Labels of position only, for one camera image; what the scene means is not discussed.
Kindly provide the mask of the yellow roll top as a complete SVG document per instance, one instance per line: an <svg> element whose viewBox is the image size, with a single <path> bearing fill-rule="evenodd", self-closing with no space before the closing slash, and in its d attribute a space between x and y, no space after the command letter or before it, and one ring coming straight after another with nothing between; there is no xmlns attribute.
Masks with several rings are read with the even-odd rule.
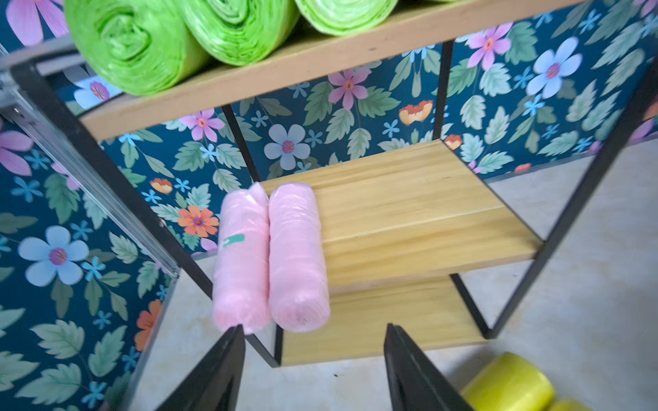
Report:
<svg viewBox="0 0 658 411"><path fill-rule="evenodd" d="M505 352L488 363L461 395L474 410L544 410L556 391L532 363Z"/></svg>

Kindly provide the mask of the pink roll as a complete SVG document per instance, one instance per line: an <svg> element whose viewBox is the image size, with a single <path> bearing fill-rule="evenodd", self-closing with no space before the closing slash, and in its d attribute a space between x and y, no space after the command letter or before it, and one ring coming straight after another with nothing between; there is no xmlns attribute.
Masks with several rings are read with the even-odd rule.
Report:
<svg viewBox="0 0 658 411"><path fill-rule="evenodd" d="M219 330L241 325L253 335L271 323L268 202L260 183L224 197L212 276L212 320Z"/></svg>
<svg viewBox="0 0 658 411"><path fill-rule="evenodd" d="M331 308L314 190L303 183L280 185L270 197L269 219L272 318L288 332L318 330Z"/></svg>

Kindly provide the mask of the yellow roll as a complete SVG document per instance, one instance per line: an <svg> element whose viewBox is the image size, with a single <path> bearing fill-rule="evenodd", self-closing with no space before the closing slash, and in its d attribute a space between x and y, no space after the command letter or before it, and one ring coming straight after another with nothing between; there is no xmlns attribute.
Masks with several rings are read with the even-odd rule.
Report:
<svg viewBox="0 0 658 411"><path fill-rule="evenodd" d="M505 352L488 363L461 395L474 410L544 410L556 391L532 363Z"/></svg>
<svg viewBox="0 0 658 411"><path fill-rule="evenodd" d="M551 404L547 411L592 411L592 408L578 400L565 398Z"/></svg>

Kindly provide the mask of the green roll diagonal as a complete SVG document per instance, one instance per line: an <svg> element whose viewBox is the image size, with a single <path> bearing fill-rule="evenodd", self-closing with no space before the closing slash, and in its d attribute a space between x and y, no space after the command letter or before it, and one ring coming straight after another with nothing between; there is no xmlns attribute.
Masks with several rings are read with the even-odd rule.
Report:
<svg viewBox="0 0 658 411"><path fill-rule="evenodd" d="M127 94L157 94L210 61L175 1L68 0L63 11L91 68Z"/></svg>

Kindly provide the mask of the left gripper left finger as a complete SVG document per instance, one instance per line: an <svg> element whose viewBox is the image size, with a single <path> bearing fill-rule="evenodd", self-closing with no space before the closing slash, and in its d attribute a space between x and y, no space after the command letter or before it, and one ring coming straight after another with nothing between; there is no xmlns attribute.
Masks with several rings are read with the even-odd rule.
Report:
<svg viewBox="0 0 658 411"><path fill-rule="evenodd" d="M157 411L235 410L245 352L243 327L231 327Z"/></svg>

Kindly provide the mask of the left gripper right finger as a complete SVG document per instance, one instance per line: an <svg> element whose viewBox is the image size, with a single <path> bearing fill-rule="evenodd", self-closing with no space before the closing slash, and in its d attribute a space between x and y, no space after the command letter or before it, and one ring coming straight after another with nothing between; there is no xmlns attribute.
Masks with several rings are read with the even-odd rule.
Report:
<svg viewBox="0 0 658 411"><path fill-rule="evenodd" d="M387 326L384 357L394 410L471 409L401 326Z"/></svg>

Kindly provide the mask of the wooden three-tier shelf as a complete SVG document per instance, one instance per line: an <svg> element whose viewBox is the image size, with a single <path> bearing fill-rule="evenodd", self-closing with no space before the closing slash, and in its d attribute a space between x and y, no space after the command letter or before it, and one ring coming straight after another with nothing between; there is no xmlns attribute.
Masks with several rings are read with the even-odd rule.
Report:
<svg viewBox="0 0 658 411"><path fill-rule="evenodd" d="M69 111L48 79L81 63L83 56L70 37L52 39L2 56L1 106L167 274L186 273L210 296L212 280L139 198L100 142L191 109L211 104L229 109L241 98L386 57L416 45L418 34L441 42L450 59L459 34L483 27L488 19L517 20L550 7L549 1L461 1L402 10L366 33L334 39L313 35L263 62L213 68L160 94L118 97L80 115ZM344 298L353 295L363 303L388 289L403 292L404 321L417 323L423 311L421 285L445 284L437 326L423 331L426 347L498 337L656 94L657 68L651 66L545 240L457 160L439 130L423 145L289 176L289 183L306 183L317 197L332 327L372 339L364 315L349 310Z"/></svg>

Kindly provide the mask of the green roll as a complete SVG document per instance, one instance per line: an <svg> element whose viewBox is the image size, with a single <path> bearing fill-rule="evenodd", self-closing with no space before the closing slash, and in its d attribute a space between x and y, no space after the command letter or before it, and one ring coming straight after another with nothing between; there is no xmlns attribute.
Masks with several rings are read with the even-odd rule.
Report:
<svg viewBox="0 0 658 411"><path fill-rule="evenodd" d="M381 24L395 9L396 0L296 0L308 23L322 34L355 34Z"/></svg>
<svg viewBox="0 0 658 411"><path fill-rule="evenodd" d="M200 45L233 66L268 57L286 42L300 18L296 3L286 0L188 0L178 5Z"/></svg>

